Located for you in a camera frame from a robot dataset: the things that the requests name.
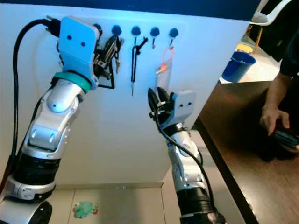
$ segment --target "wooden table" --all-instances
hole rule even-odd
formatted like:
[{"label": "wooden table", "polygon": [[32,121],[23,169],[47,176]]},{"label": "wooden table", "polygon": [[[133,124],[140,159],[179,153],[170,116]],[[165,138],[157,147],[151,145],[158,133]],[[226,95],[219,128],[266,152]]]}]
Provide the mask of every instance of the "wooden table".
[{"label": "wooden table", "polygon": [[[258,123],[269,85],[217,84],[196,127],[246,223],[298,224],[299,157],[273,144]],[[291,91],[283,107],[295,129],[299,94]]]}]

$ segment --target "key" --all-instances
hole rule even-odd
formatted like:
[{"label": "key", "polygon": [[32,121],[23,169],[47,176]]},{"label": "key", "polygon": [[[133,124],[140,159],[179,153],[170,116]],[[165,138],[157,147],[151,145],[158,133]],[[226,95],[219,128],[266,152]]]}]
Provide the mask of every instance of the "key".
[{"label": "key", "polygon": [[118,59],[116,59],[115,62],[116,62],[116,73],[118,73],[118,69],[119,69],[119,67],[121,65],[121,62]]}]

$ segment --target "robotic arm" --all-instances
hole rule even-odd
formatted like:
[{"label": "robotic arm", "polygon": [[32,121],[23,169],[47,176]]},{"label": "robotic arm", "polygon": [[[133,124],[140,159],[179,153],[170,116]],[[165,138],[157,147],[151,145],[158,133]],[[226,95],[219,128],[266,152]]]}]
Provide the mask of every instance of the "robotic arm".
[{"label": "robotic arm", "polygon": [[169,96],[157,88],[158,100],[148,91],[149,114],[159,132],[167,139],[172,163],[173,182],[181,211],[181,224],[225,224],[225,218],[214,206],[212,189],[202,167],[202,156],[183,123],[194,110],[195,92],[182,91]]},{"label": "robotic arm", "polygon": [[[40,100],[41,111],[31,122],[15,165],[2,181],[0,224],[47,224],[52,206],[45,201],[55,189],[55,175],[67,145],[71,125],[79,105],[90,89],[96,89],[100,76],[116,52],[118,37],[113,36],[104,50],[97,50],[101,30],[74,17],[37,20],[59,36],[58,51],[63,72],[55,74],[52,87]],[[17,49],[27,25],[17,39]]]}]

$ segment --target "dark blue ceiling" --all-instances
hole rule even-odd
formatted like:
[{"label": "dark blue ceiling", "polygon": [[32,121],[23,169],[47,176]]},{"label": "dark blue ceiling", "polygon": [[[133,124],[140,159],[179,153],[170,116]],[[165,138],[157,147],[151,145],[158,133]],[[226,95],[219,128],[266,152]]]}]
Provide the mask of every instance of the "dark blue ceiling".
[{"label": "dark blue ceiling", "polygon": [[0,0],[0,2],[118,9],[249,21],[260,0]]}]

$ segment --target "cable connector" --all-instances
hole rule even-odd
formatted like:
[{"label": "cable connector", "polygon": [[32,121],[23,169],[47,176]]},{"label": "cable connector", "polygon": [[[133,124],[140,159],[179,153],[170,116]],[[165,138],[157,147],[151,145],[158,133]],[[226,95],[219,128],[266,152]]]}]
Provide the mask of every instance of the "cable connector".
[{"label": "cable connector", "polygon": [[47,19],[49,20],[45,24],[45,26],[47,27],[46,30],[49,31],[52,35],[59,37],[61,21],[49,15],[47,15]]}]

